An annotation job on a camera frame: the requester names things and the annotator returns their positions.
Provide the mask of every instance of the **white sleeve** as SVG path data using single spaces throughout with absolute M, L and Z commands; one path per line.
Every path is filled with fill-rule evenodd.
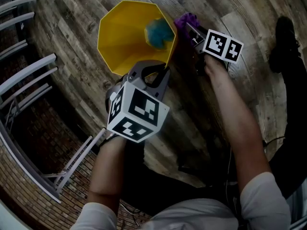
M 107 206 L 87 203 L 71 230 L 116 230 L 117 217 Z
M 242 217 L 252 230 L 288 230 L 290 209 L 272 173 L 253 178 L 243 189 L 240 202 Z

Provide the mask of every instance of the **black shoe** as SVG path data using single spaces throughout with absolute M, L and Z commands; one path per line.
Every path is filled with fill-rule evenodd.
M 291 62 L 293 58 L 300 57 L 299 43 L 295 39 L 294 26 L 287 17 L 280 17 L 276 25 L 276 47 L 270 55 L 270 68 L 273 72 L 281 72 L 283 66 Z

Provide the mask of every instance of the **yellow trash bin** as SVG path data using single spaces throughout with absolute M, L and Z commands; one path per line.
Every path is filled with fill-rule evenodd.
M 146 43 L 144 29 L 152 20 L 165 18 L 174 33 L 166 49 L 157 50 Z M 97 49 L 113 73 L 120 76 L 140 60 L 155 59 L 168 64 L 177 44 L 173 20 L 154 3 L 122 1 L 101 20 Z

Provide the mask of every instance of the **brick wall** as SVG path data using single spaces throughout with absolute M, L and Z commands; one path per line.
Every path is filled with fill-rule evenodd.
M 12 16 L 1 18 L 1 20 L 5 21 L 10 18 Z M 0 31 L 0 51 L 18 41 L 14 26 Z M 27 65 L 22 53 L 0 62 L 0 84 Z M 32 79 L 34 79 L 32 75 L 25 78 L 5 93 L 2 96 L 3 99 Z M 18 101 L 38 87 L 39 85 L 36 84 L 29 88 L 18 97 Z M 50 105 L 48 97 L 53 94 L 54 92 L 50 91 L 25 109 L 16 117 L 12 130 L 21 148 L 43 173 L 59 172 L 82 144 Z M 86 203 L 95 159 L 96 155 L 92 151 L 89 152 L 64 186 L 60 195 L 62 202 L 58 204 L 24 174 L 0 141 L 0 198 L 12 212 L 35 230 L 67 230 L 74 224 Z M 122 203 L 129 210 L 135 210 L 125 202 Z M 150 216 L 141 212 L 135 218 L 141 225 Z M 135 228 L 138 226 L 132 215 L 120 207 L 117 229 L 132 230 Z

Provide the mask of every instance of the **purple cloth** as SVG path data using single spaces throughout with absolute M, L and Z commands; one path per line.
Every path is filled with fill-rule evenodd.
M 192 13 L 185 13 L 180 18 L 175 19 L 174 23 L 179 33 L 184 35 L 186 39 L 190 39 L 190 36 L 186 30 L 186 24 L 189 23 L 194 28 L 197 28 L 200 25 L 197 16 Z

